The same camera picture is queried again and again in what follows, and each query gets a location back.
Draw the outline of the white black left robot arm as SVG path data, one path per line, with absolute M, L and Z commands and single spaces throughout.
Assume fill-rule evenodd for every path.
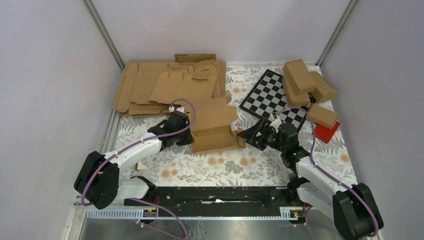
M 136 141 L 107 153 L 93 151 L 86 157 L 73 188 L 81 194 L 83 206 L 105 209 L 117 200 L 136 198 L 148 206 L 155 200 L 154 186 L 145 177 L 121 178 L 122 172 L 139 161 L 173 145 L 193 143 L 189 116 L 179 110 L 150 127 Z

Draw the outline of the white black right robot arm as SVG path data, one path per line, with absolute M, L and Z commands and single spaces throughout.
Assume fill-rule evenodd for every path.
M 287 185 L 287 201 L 293 206 L 307 203 L 319 210 L 333 220 L 343 239 L 375 236 L 384 227 L 371 189 L 364 183 L 343 182 L 319 166 L 312 152 L 300 145 L 293 124 L 260 120 L 237 135 L 261 151 L 267 147 L 279 151 L 283 164 L 296 175 Z

